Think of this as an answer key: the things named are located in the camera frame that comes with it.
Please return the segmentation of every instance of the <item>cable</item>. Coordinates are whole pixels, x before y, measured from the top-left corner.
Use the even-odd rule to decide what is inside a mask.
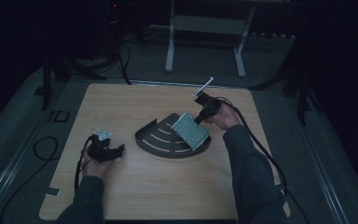
[[[111,65],[111,64],[112,64],[112,65],[111,65],[110,67],[115,66],[116,64],[113,64],[113,63],[115,63],[116,60],[117,60],[116,57],[114,57],[114,56],[112,56],[112,55],[109,55],[109,56],[107,56],[107,59],[106,59],[105,62],[103,62],[103,63],[97,63],[97,64],[94,64],[94,65],[85,66],[85,67],[87,67],[88,69],[91,69],[91,70],[93,70],[93,71],[98,71],[99,69],[105,68],[105,67],[107,67],[108,65]]]
[[[123,75],[124,80],[127,82],[128,85],[132,85],[132,83],[130,82],[128,76],[127,76],[127,66],[129,65],[129,61],[130,61],[130,56],[131,56],[131,49],[130,47],[128,47],[127,45],[123,44],[124,47],[127,48],[127,50],[129,51],[129,56],[127,57],[127,61],[124,64],[123,60],[121,58],[121,54],[118,54],[118,59],[120,60],[120,65],[121,65],[121,70],[118,68],[118,71],[121,72],[121,74]]]
[[[84,169],[84,167],[87,166],[87,164],[89,164],[91,161],[93,161],[94,159],[90,159],[89,161],[86,161],[86,163],[80,168],[80,172]]]
[[[106,67],[104,70],[96,71],[96,73],[97,73],[98,75],[101,75],[102,73],[104,73],[104,72],[106,72],[106,71],[112,69],[112,68],[115,67],[115,66],[116,66],[116,64],[112,64],[112,65],[110,65],[109,67]]]
[[[149,39],[151,39],[155,36],[158,36],[158,35],[163,35],[165,33],[168,33],[169,31],[170,31],[170,29],[168,28],[168,29],[164,29],[163,31],[160,31],[160,32],[146,32],[146,34],[152,34],[152,35],[145,37],[145,40],[149,40]],[[137,41],[137,40],[130,39],[131,36],[132,36],[132,34],[124,36],[123,39],[126,41]]]
[[[48,158],[43,158],[37,153],[36,147],[41,141],[44,141],[46,139],[53,140],[54,144],[55,144],[55,147],[54,147],[53,152],[50,154],[50,156]],[[5,216],[5,212],[7,210],[7,207],[11,203],[13,198],[20,192],[20,190],[22,190],[22,188],[24,188],[37,174],[39,174],[39,172],[42,171],[43,168],[45,168],[48,165],[49,162],[56,161],[56,160],[60,159],[60,157],[53,158],[55,153],[57,152],[57,150],[58,150],[58,141],[57,141],[57,139],[55,137],[51,137],[51,136],[43,137],[43,138],[37,140],[34,143],[33,151],[34,151],[35,156],[39,160],[45,161],[45,163],[42,166],[40,166],[39,169],[37,169],[36,172],[34,172],[24,183],[22,183],[22,185],[18,189],[16,189],[16,191],[7,200],[7,202],[5,203],[5,206],[3,207],[2,212],[0,214],[0,224],[4,223],[4,216]]]
[[[298,210],[300,211],[300,213],[302,214],[302,216],[304,217],[304,219],[306,220],[307,223],[310,223],[310,220],[308,219],[307,215],[305,214],[304,210],[301,208],[300,204],[298,203],[298,201],[296,200],[296,198],[293,196],[293,194],[289,191],[289,188],[287,186],[287,181],[286,181],[286,177],[283,173],[282,168],[278,165],[278,163],[272,158],[272,156],[269,154],[269,152],[263,147],[263,145],[258,141],[258,139],[255,137],[255,135],[252,133],[251,129],[249,128],[248,124],[246,123],[245,118],[243,117],[242,113],[240,112],[240,110],[235,107],[228,99],[224,98],[224,97],[216,97],[216,99],[220,99],[220,101],[225,104],[228,105],[230,108],[232,108],[237,115],[240,117],[241,122],[243,124],[243,126],[245,127],[246,131],[248,132],[248,134],[251,136],[251,138],[255,141],[255,143],[260,147],[260,149],[263,151],[263,153],[266,155],[266,157],[268,158],[268,160],[275,166],[275,168],[278,171],[278,175],[280,176],[281,180],[282,180],[282,184],[283,184],[283,193],[284,195],[290,196],[293,200],[293,202],[295,203],[295,205],[297,206]]]
[[[105,16],[105,8],[103,6],[104,5],[103,0],[101,0],[100,2],[101,2],[101,11],[103,13],[104,43],[103,43],[102,55],[104,55],[106,52],[106,46],[107,46],[107,21],[106,21],[106,16]]]
[[[83,146],[83,150],[81,150],[79,161],[77,162],[76,172],[75,172],[75,192],[76,192],[77,188],[79,187],[80,172],[84,168],[84,167],[81,167],[81,162],[83,160],[84,153],[86,152],[86,148],[87,148],[87,145],[89,144],[90,140],[91,140],[91,136],[86,140],[86,143]]]

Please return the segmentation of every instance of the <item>wooden tabletop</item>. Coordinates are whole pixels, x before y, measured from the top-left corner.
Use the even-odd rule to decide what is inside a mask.
[[[171,113],[201,111],[192,98],[199,87],[91,84],[79,108],[50,187],[40,209],[44,220],[55,220],[74,198],[76,163],[85,141],[98,128],[113,132],[110,147],[125,144],[104,181],[105,219],[234,219],[231,170],[222,135],[215,125],[210,147],[185,159],[154,156],[136,144],[135,133],[153,119]],[[228,98],[244,115],[258,140],[269,150],[252,94],[247,90],[207,88],[211,96]],[[273,169],[276,184],[280,183]]]

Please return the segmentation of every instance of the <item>sleeve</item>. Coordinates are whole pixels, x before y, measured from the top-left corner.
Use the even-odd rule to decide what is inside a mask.
[[[242,125],[223,136],[231,165],[232,187],[240,223],[287,223],[283,194],[274,184],[269,161]]]
[[[103,181],[96,176],[84,176],[74,202],[54,222],[103,224]]]

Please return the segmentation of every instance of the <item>wire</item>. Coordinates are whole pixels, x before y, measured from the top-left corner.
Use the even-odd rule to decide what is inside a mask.
[[[121,54],[119,53],[118,54],[118,60],[120,61],[120,65],[121,65],[121,70],[120,68],[118,68],[118,70],[121,72],[121,74],[123,75],[123,78],[124,80],[127,82],[128,85],[132,85],[132,83],[130,82],[128,76],[127,76],[127,66],[129,65],[129,62],[130,62],[130,57],[131,57],[131,49],[130,47],[128,47],[127,45],[123,44],[124,47],[126,47],[126,49],[128,50],[129,52],[129,56],[127,57],[127,61],[126,63],[124,64],[123,63],[123,60],[121,58]]]
[[[84,169],[84,167],[87,166],[87,164],[89,164],[89,162],[91,162],[93,159],[90,159],[89,161],[87,161],[81,168],[80,168],[80,172]]]
[[[169,31],[170,31],[170,29],[167,28],[167,29],[164,29],[163,31],[160,31],[160,32],[148,32],[149,34],[152,34],[152,35],[146,36],[146,37],[145,37],[145,40],[150,40],[150,39],[152,39],[152,38],[155,37],[155,36],[163,35],[163,34],[165,34],[165,33],[168,33]],[[136,40],[130,39],[131,36],[132,36],[132,34],[129,34],[129,35],[127,35],[127,36],[124,36],[123,39],[126,40],[126,41],[136,41]]]
[[[268,158],[269,161],[271,161],[271,163],[275,166],[275,168],[278,171],[278,175],[280,176],[281,180],[282,180],[282,184],[283,184],[283,193],[284,195],[290,196],[293,199],[293,202],[295,203],[295,205],[297,206],[298,210],[301,212],[302,216],[304,217],[304,219],[306,220],[307,223],[310,223],[310,220],[308,219],[307,215],[305,214],[304,210],[301,208],[300,204],[298,203],[298,201],[296,200],[296,198],[293,196],[293,194],[289,191],[288,185],[287,185],[287,181],[286,181],[286,177],[283,173],[282,168],[279,166],[279,164],[272,158],[272,156],[269,154],[269,152],[263,147],[263,145],[258,141],[258,139],[255,137],[255,135],[252,133],[251,129],[249,128],[248,124],[246,123],[245,118],[243,117],[242,113],[240,112],[240,110],[235,107],[228,99],[224,98],[224,97],[216,97],[216,99],[224,99],[223,101],[221,101],[223,104],[228,105],[229,107],[231,107],[236,113],[237,115],[240,117],[241,122],[243,124],[243,126],[245,127],[246,131],[248,132],[248,134],[251,136],[251,138],[255,141],[255,143],[260,147],[260,149],[263,151],[263,153],[266,155],[266,157]]]
[[[105,8],[103,6],[104,5],[103,0],[101,0],[100,2],[101,2],[101,11],[103,13],[104,43],[103,43],[102,55],[104,55],[106,52],[106,46],[107,46],[107,21],[106,21],[106,16],[105,16]]]
[[[115,66],[116,66],[116,64],[112,64],[112,65],[110,65],[109,67],[106,67],[104,70],[97,71],[96,73],[99,74],[99,75],[101,75],[102,73],[104,73],[104,72],[106,72],[106,71],[112,69],[112,68],[115,67]]]
[[[81,167],[81,162],[83,161],[84,153],[86,152],[86,148],[87,148],[87,145],[89,144],[90,140],[91,140],[91,136],[86,140],[86,143],[84,144],[83,149],[81,150],[79,161],[77,162],[76,172],[75,172],[75,192],[76,192],[77,188],[79,187],[80,172],[84,168],[84,166]]]
[[[36,152],[36,147],[41,141],[44,141],[46,139],[53,140],[54,144],[55,144],[55,147],[53,149],[53,152],[50,154],[50,156],[48,158],[43,158]],[[42,171],[43,168],[45,168],[48,165],[49,162],[56,161],[56,160],[60,159],[60,157],[53,158],[54,155],[56,154],[57,150],[58,150],[58,141],[57,141],[57,139],[55,137],[47,136],[47,137],[43,137],[43,138],[37,140],[34,143],[33,150],[34,150],[34,154],[36,155],[36,157],[39,160],[45,161],[45,163],[43,163],[43,165],[40,166],[39,169],[37,169],[36,172],[34,172],[24,183],[22,183],[22,185],[18,189],[16,189],[16,191],[7,200],[7,202],[5,203],[5,206],[3,207],[2,212],[0,214],[0,224],[4,223],[4,217],[5,217],[5,212],[7,210],[7,207],[11,203],[11,201],[14,199],[14,197],[20,192],[20,190],[22,190],[22,188],[24,188],[37,174],[39,174],[39,172]]]

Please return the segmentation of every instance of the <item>stand leg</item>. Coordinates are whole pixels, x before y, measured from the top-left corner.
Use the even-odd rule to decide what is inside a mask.
[[[248,20],[245,23],[245,27],[243,27],[243,33],[241,35],[241,42],[240,44],[234,48],[234,57],[235,57],[235,63],[237,65],[238,70],[238,76],[239,77],[245,77],[245,69],[243,67],[243,60],[241,56],[241,52],[243,49],[243,45],[245,44],[246,36],[249,32],[249,27],[251,26],[252,18],[255,14],[255,7],[252,7],[248,16]]]
[[[166,72],[171,72],[173,70],[173,54],[174,54],[174,49],[175,49],[175,45],[173,44],[173,20],[174,20],[174,16],[175,16],[175,2],[171,1],[171,18],[170,18],[170,44],[168,46],[168,53],[167,53],[167,62],[165,63],[165,71]]]

